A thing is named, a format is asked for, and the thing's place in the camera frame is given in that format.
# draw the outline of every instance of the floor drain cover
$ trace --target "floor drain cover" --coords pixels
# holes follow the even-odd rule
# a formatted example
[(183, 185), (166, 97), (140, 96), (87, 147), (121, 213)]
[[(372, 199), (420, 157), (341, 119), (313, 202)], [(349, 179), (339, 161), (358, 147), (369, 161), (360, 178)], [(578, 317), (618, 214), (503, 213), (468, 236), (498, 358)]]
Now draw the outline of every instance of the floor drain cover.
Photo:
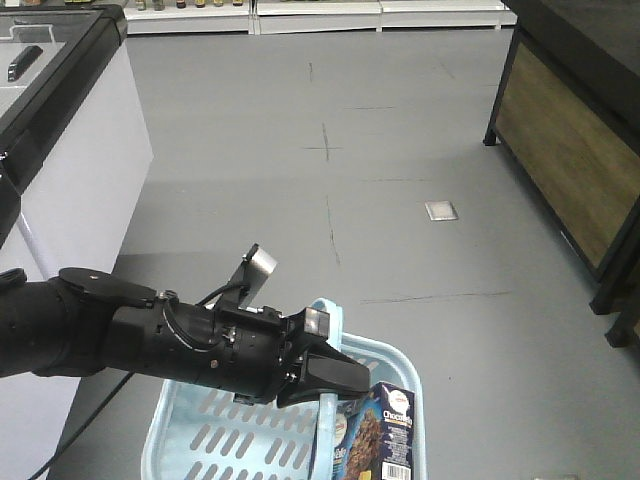
[(448, 200), (439, 202), (425, 202), (429, 218), (434, 222), (442, 222), (445, 220), (457, 220), (458, 214), (453, 204)]

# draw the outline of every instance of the black metal frame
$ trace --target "black metal frame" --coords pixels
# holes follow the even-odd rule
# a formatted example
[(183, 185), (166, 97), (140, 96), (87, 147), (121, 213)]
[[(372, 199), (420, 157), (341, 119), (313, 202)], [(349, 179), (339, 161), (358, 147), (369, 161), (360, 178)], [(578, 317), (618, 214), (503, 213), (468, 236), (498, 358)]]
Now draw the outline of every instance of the black metal frame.
[(620, 230), (616, 234), (613, 242), (607, 249), (598, 265), (593, 265), (585, 253), (575, 241), (571, 233), (567, 230), (562, 220), (558, 217), (544, 195), (539, 190), (535, 182), (531, 179), (524, 167), (519, 163), (517, 156), (509, 147), (508, 143), (501, 136), (496, 128), (496, 119), (506, 90), (509, 76), (518, 46), (524, 44), (536, 57), (538, 57), (554, 74), (556, 74), (571, 91), (578, 96), (612, 131), (616, 133), (634, 152), (640, 155), (640, 136), (630, 125), (621, 120), (620, 116), (609, 108), (604, 107), (604, 102), (591, 90), (582, 85), (576, 76), (567, 69), (560, 66), (560, 61), (549, 51), (540, 46), (523, 28), (520, 21), (514, 30), (511, 45), (505, 62), (500, 86), (493, 105), (489, 124), (484, 137), (484, 144), (487, 146), (496, 145), (499, 139), (502, 146), (515, 160), (518, 171), (526, 179), (527, 184), (541, 200), (545, 210), (550, 214), (554, 222), (559, 226), (563, 235), (567, 238), (571, 247), (585, 263), (593, 278), (600, 283), (598, 291), (591, 302), (594, 313), (607, 314), (622, 308), (621, 299), (615, 297), (615, 293), (620, 291), (628, 282), (629, 275), (640, 259), (640, 198), (638, 198), (631, 208), (627, 218), (623, 222)]

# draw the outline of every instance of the barcode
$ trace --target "barcode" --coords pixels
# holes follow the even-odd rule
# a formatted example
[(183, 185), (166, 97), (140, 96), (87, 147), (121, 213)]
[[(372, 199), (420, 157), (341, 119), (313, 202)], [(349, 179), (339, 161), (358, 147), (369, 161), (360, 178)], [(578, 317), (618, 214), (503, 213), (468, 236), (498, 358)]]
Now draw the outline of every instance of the barcode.
[(411, 469), (383, 462), (382, 480), (411, 480)]

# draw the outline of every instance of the gray floor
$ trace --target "gray floor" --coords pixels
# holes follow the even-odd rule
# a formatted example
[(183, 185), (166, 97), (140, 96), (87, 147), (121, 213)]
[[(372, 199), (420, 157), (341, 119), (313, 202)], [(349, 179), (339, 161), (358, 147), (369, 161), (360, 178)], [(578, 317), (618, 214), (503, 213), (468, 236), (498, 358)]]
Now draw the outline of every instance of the gray floor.
[[(280, 264), (257, 303), (331, 298), (413, 360), (432, 480), (637, 479), (638, 354), (481, 143), (510, 33), (130, 39), (156, 159), (116, 270), (195, 301), (259, 242)], [(120, 376), (83, 381), (68, 431)], [(137, 478), (160, 384), (135, 378), (49, 478)]]

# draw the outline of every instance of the wooden cabinet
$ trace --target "wooden cabinet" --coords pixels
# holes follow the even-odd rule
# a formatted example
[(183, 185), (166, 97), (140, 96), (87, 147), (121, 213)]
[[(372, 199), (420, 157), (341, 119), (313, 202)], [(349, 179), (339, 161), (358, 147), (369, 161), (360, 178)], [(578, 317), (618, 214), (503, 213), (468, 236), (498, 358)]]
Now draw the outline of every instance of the wooden cabinet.
[[(519, 22), (485, 144), (512, 154), (588, 267), (594, 312), (619, 311), (640, 296), (640, 1), (505, 3)], [(640, 302), (623, 316), (631, 332)]]

